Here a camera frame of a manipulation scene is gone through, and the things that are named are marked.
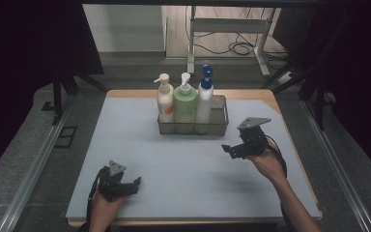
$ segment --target bottle label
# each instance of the bottle label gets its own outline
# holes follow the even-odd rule
[[[158,112],[160,113],[160,114],[171,114],[171,113],[173,113],[173,104],[169,104],[169,105],[167,105],[167,107],[164,107],[164,106],[166,106],[166,105],[159,105],[158,106]]]
[[[173,112],[173,104],[170,104],[167,108],[165,108],[164,113],[165,114],[171,114]]]

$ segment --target metal rail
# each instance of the metal rail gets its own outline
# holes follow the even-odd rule
[[[46,141],[42,145],[41,150],[31,163],[22,183],[17,189],[16,194],[14,195],[14,198],[8,207],[7,212],[2,217],[0,222],[0,231],[14,231],[14,227],[16,226],[17,221],[19,220],[20,215],[25,208],[29,196],[31,195],[36,182],[41,176],[44,165],[46,164],[47,158],[52,151],[56,139],[69,116],[72,103],[73,100],[71,98],[66,99],[65,112],[62,114],[59,123],[52,127],[49,135],[46,138]]]
[[[347,198],[352,210],[354,211],[355,217],[359,222],[360,228],[365,232],[371,232],[371,217],[369,212],[366,210],[363,202],[360,199],[357,191],[352,185],[345,172],[338,156],[333,150],[327,135],[324,131],[320,130],[318,125],[314,120],[314,112],[308,102],[301,101],[302,106],[305,108],[306,114],[308,116],[309,123],[312,126],[319,142],[321,143],[324,153],[328,158],[328,162],[332,168],[333,174],[335,175],[339,186],[342,188],[345,197]]]

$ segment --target human hand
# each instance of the human hand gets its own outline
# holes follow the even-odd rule
[[[89,232],[104,232],[116,218],[124,202],[124,197],[119,197],[115,201],[109,202],[103,194],[96,190],[93,199]]]
[[[270,140],[268,142],[274,149],[278,150]],[[270,149],[266,148],[260,156],[247,156],[246,158],[251,160],[258,171],[273,184],[280,180],[286,180],[281,163]]]

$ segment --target green bottle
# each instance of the green bottle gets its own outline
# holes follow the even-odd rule
[[[197,91],[188,84],[191,75],[182,74],[182,85],[174,90],[174,123],[179,133],[191,133],[197,108]]]

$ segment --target pump bottle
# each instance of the pump bottle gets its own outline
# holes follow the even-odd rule
[[[209,65],[203,66],[203,79],[198,86],[197,111],[195,115],[195,129],[198,133],[206,133],[210,123],[211,108],[213,101],[213,69]]]
[[[174,90],[174,122],[179,133],[190,133],[193,130],[197,91],[188,84],[190,74],[182,74],[182,84]]]
[[[157,93],[158,122],[174,123],[173,86],[168,83],[169,75],[162,73],[155,83],[160,82]]]

